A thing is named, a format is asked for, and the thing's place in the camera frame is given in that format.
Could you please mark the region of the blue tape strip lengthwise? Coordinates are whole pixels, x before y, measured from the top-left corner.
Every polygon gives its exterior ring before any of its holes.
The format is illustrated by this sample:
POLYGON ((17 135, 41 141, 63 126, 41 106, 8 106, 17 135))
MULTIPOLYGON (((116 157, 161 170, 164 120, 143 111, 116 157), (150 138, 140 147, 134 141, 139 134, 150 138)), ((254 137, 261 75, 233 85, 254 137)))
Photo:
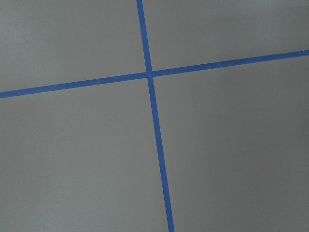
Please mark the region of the blue tape strip lengthwise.
POLYGON ((161 136, 161 128, 160 128, 159 114, 158 114, 158 108, 157 108, 154 76, 153 76, 153 70, 152 70, 150 48, 149 48, 149 43, 148 43, 148 34, 147 34, 147 28, 146 28, 143 1, 138 0, 136 1, 136 3, 137 3, 137 9, 138 9, 139 23, 140 23, 140 33, 141 33, 141 39, 142 39, 144 63, 145 63, 150 104, 151 104, 151 110, 152 110, 152 118, 153 118, 154 132, 155 132, 154 133, 155 142, 156 142, 158 163, 159 163, 159 169, 160 169, 160 177, 161 177, 161 183, 162 183, 167 225, 168 225, 168 231, 173 232, 175 231, 175 227, 174 227, 174 221, 173 221, 172 205, 171 205, 171 200, 170 200, 169 182, 168 182, 163 142, 162 142, 162 136, 161 136))

